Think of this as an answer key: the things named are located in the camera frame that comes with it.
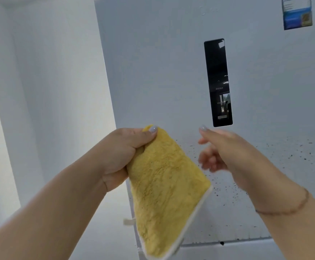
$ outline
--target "sticker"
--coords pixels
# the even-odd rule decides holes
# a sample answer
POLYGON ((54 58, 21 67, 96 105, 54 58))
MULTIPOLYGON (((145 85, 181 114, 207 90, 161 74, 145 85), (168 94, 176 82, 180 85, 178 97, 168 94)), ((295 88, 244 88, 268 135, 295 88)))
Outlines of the sticker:
POLYGON ((284 30, 312 26, 311 0, 282 0, 284 30))
POLYGON ((204 42, 211 98, 213 126, 232 125, 229 74, 227 71, 225 40, 204 42))

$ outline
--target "white cloth edge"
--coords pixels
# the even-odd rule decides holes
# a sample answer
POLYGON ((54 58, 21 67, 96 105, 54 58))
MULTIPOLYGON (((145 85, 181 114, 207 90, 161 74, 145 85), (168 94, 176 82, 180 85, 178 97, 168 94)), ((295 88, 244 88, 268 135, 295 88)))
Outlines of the white cloth edge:
POLYGON ((205 202, 207 197, 212 193, 212 191, 213 191, 213 186, 211 185, 208 188, 208 190, 203 194, 202 198, 200 199, 199 203, 196 205, 192 214, 190 214, 190 216, 189 216, 188 220, 186 221, 186 224, 185 224, 184 228, 182 229, 182 231, 180 232, 178 238, 175 240, 175 242, 172 244, 171 248, 167 251, 167 253, 163 257, 156 258, 154 256, 148 255, 147 251, 145 249, 144 240, 138 234, 139 240, 141 241, 142 250, 143 250, 144 255, 145 255, 147 260, 168 260, 170 257, 172 257, 176 253, 176 251, 179 249, 179 247, 181 245, 182 240, 184 239, 184 235, 185 235, 186 231, 188 230, 188 228, 190 227, 190 225, 194 221, 194 219, 195 219, 197 213, 199 212, 199 210, 201 209, 203 203, 205 202))

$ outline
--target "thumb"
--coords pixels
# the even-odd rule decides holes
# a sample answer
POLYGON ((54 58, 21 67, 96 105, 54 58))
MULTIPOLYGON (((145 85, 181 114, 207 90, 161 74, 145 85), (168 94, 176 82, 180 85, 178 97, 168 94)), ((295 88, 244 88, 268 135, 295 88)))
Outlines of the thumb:
POLYGON ((199 128, 199 132, 205 140, 207 140, 217 148, 225 144, 226 138, 223 135, 208 129, 204 125, 199 128))
POLYGON ((149 142, 151 142, 158 132, 157 126, 151 126, 149 130, 136 133, 131 136, 131 146, 139 148, 149 142))

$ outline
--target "right hand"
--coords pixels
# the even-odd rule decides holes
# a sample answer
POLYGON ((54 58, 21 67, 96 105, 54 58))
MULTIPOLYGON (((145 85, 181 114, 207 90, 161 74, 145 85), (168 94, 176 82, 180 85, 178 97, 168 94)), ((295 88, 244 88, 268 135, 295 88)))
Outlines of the right hand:
POLYGON ((210 143, 199 156, 202 168, 211 172, 228 170, 237 185, 245 191, 257 183, 263 170, 277 170, 262 153, 235 133, 211 131, 205 126, 199 132, 202 135, 199 144, 210 143))

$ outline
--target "forearm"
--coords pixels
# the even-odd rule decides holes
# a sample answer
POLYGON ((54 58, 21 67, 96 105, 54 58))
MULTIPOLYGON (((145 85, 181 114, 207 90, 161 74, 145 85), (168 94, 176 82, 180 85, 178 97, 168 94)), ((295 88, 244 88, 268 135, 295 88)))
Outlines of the forearm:
MULTIPOLYGON (((275 167, 267 167, 248 194, 259 211, 282 212, 298 207, 306 197, 303 187, 275 167)), ((260 215, 287 260, 315 260, 315 199, 291 215, 260 215)))
POLYGON ((107 192, 86 157, 0 227, 0 260, 68 259, 107 192))

